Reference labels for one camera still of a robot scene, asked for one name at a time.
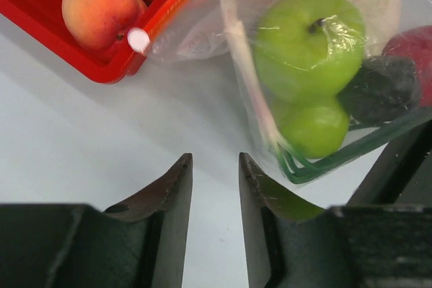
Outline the clear zip top bag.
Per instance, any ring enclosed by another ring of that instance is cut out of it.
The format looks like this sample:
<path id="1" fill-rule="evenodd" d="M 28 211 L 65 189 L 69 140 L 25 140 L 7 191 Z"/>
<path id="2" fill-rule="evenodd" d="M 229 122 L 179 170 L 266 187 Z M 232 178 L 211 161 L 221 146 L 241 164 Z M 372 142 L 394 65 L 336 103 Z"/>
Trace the clear zip top bag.
<path id="1" fill-rule="evenodd" d="M 431 0 L 169 0 L 127 42 L 157 61 L 229 53 L 260 156 L 292 183 L 431 119 Z"/>

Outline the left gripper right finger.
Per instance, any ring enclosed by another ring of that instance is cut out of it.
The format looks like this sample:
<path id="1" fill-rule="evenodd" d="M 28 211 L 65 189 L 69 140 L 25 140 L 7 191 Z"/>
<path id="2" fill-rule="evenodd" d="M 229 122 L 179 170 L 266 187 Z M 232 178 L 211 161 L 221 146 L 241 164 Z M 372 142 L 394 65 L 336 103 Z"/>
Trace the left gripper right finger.
<path id="1" fill-rule="evenodd" d="M 320 208 L 246 153 L 239 188 L 251 287 L 431 286 L 430 208 Z"/>

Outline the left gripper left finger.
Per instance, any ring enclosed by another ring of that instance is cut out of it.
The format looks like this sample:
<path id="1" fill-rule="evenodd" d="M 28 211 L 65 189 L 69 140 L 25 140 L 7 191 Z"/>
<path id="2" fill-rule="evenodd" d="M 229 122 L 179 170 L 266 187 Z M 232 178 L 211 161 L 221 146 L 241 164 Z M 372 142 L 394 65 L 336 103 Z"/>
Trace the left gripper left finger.
<path id="1" fill-rule="evenodd" d="M 180 287 L 192 155 L 104 211 L 87 204 L 2 204 L 2 287 Z"/>

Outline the dark purple fruit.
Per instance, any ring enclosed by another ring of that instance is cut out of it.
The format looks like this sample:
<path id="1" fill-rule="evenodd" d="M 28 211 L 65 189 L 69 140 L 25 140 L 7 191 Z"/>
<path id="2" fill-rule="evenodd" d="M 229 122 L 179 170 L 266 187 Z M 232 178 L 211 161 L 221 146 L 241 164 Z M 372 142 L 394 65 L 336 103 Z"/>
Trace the dark purple fruit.
<path id="1" fill-rule="evenodd" d="M 419 106 L 421 85 L 416 65 L 407 57 L 367 57 L 337 97 L 360 124 L 391 122 Z"/>

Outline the green onion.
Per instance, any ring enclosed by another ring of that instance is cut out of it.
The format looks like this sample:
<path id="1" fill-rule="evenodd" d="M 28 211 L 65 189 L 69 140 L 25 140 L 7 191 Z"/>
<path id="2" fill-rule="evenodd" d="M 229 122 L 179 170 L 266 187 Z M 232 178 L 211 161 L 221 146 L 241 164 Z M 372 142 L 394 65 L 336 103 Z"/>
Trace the green onion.
<path id="1" fill-rule="evenodd" d="M 329 97 L 334 97 L 339 101 L 338 94 L 345 87 L 334 96 L 297 103 L 271 94 L 262 84 L 254 62 L 253 41 L 259 20 L 277 1 L 253 0 L 251 5 L 248 5 L 246 0 L 219 0 L 219 3 L 223 35 L 234 61 L 240 90 L 245 96 L 248 117 L 251 127 L 255 131 L 256 142 L 262 158 L 277 165 L 292 183 L 301 184 L 313 181 L 430 120 L 431 108 L 430 106 L 422 107 L 421 102 L 416 109 L 391 122 L 372 126 L 358 123 L 342 107 L 350 116 L 350 125 L 340 148 L 321 159 L 303 157 L 279 132 L 271 112 L 271 104 L 277 99 L 296 105 L 317 102 Z M 404 17 L 403 8 L 402 0 L 400 23 L 393 36 L 401 33 Z M 364 16 L 363 20 L 366 28 L 364 60 L 367 57 L 382 55 L 384 46 L 393 36 L 383 44 L 370 45 Z"/>

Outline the red tomato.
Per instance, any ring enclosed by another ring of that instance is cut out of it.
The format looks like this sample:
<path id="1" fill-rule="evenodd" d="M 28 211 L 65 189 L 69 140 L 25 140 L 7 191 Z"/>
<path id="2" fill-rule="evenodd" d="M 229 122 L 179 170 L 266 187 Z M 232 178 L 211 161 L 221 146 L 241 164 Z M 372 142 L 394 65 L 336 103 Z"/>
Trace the red tomato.
<path id="1" fill-rule="evenodd" d="M 413 28 L 393 36 L 381 54 L 407 57 L 414 61 L 421 83 L 421 106 L 431 106 L 431 25 Z"/>

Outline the green apple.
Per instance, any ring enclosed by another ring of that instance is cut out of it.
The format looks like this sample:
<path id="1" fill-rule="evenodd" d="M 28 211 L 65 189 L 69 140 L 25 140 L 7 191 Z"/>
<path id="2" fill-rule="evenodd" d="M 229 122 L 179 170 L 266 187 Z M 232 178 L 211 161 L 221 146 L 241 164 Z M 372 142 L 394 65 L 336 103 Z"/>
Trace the green apple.
<path id="1" fill-rule="evenodd" d="M 281 135 L 307 159 L 336 152 L 350 125 L 349 114 L 334 97 L 298 105 L 277 99 L 271 112 Z"/>
<path id="2" fill-rule="evenodd" d="M 278 0 L 257 25 L 257 75 L 271 94 L 291 102 L 334 96 L 360 68 L 365 30 L 348 0 Z"/>

